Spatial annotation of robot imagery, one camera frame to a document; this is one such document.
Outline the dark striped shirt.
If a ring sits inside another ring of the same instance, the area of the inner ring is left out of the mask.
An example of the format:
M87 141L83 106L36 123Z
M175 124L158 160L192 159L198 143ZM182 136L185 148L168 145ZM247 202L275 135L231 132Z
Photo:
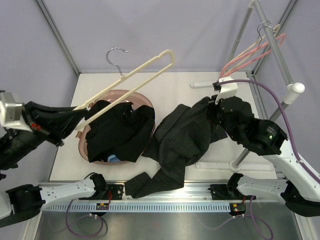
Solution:
M158 125L142 156L159 163L153 177L146 172L128 180L125 194L134 199L184 187L186 167L195 164L210 144L227 138L222 127L212 123L209 97L192 107L179 104Z

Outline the light blue shirt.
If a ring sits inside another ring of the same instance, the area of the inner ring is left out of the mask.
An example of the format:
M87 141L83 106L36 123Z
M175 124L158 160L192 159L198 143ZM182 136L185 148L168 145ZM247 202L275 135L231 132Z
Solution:
M121 160L116 155L112 154L107 157L107 162L108 163L120 163Z

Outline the black shirt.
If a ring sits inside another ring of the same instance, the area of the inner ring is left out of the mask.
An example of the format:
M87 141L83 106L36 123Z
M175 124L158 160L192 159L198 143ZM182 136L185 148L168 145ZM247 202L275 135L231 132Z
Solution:
M116 104L89 124L85 136L90 163L106 162L112 155L122 162L135 163L150 142L155 110L148 105L137 109L132 102Z

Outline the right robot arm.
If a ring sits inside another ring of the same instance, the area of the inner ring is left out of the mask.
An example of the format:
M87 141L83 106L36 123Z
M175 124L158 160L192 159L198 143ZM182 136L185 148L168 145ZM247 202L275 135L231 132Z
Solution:
M232 96L209 101L209 117L232 141L262 156L284 174L284 179L258 179L233 173L214 191L221 199L241 200L252 196L284 204L303 217L320 215L320 181L303 159L297 160L287 133L275 122L254 117L251 105Z

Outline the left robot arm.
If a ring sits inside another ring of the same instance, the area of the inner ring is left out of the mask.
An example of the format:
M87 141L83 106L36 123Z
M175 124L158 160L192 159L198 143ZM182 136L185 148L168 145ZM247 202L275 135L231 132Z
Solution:
M87 115L86 108L48 107L35 102L0 102L0 125L6 133L0 138L0 178L6 178L6 171L18 167L18 162L26 158L44 142L61 147ZM31 160L27 173L35 172L35 177L19 177L20 186L0 192L0 226L6 227L24 222L38 215L41 210L56 203L72 199L100 200L107 195L108 186L99 173L91 173L75 183L59 186L40 186L49 175L43 156L41 160Z

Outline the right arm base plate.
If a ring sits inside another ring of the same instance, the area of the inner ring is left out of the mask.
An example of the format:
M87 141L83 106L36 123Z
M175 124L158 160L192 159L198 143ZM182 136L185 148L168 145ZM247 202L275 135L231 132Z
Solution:
M218 184L214 183L208 187L212 200L250 200L251 197L255 200L257 197L252 195L244 195L237 189L236 183Z

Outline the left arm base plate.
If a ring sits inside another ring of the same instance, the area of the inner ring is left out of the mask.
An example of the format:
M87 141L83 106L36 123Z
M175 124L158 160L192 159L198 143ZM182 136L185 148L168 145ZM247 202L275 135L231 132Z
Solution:
M109 200L111 197L112 201L120 201L123 199L124 185L123 184L107 184L107 191L104 195L91 196L91 197L81 197L79 200Z

